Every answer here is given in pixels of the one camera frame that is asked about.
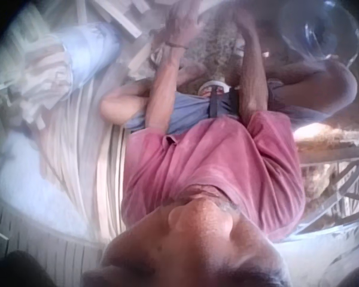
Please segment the pink shirt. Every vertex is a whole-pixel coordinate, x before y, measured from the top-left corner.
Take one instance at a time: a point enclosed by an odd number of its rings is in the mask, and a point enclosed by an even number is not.
[[[305,206],[288,117],[257,112],[246,128],[222,116],[181,135],[148,128],[129,137],[122,202],[127,225],[193,184],[219,188],[271,240],[284,238]]]

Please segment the wristband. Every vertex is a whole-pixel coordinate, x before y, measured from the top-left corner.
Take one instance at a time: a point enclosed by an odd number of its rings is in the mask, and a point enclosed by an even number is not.
[[[183,48],[183,49],[185,49],[185,50],[188,49],[188,47],[186,47],[186,46],[174,44],[174,43],[171,43],[171,42],[165,42],[165,45],[167,45],[167,46],[169,46],[169,47],[172,47],[172,48]]]

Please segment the man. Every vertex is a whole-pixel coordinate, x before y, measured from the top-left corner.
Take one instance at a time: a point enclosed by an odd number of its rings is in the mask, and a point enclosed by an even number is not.
[[[209,118],[166,135],[180,60],[199,28],[199,4],[183,0],[169,16],[145,128],[127,142],[122,215],[128,229],[109,244],[101,267],[84,275],[84,286],[290,285],[271,242],[290,233],[303,213],[299,161],[290,119],[267,110],[258,36],[240,6],[236,20],[246,46],[238,118]]]

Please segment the shirt sleeve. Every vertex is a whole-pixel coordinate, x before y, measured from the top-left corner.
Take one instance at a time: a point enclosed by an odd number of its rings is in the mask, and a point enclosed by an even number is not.
[[[152,127],[132,133],[126,142],[124,190],[127,190],[130,180],[153,157],[163,151],[165,134]]]
[[[278,112],[257,112],[247,127],[272,183],[261,214],[270,239],[293,230],[305,208],[305,191],[289,118]]]

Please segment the hand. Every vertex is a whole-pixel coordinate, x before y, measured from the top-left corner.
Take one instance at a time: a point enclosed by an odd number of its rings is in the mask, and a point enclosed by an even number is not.
[[[234,5],[234,20],[238,30],[244,38],[257,33],[253,16],[239,1],[237,1]]]
[[[201,31],[198,23],[198,11],[202,0],[180,0],[171,8],[166,21],[168,41],[187,47]]]

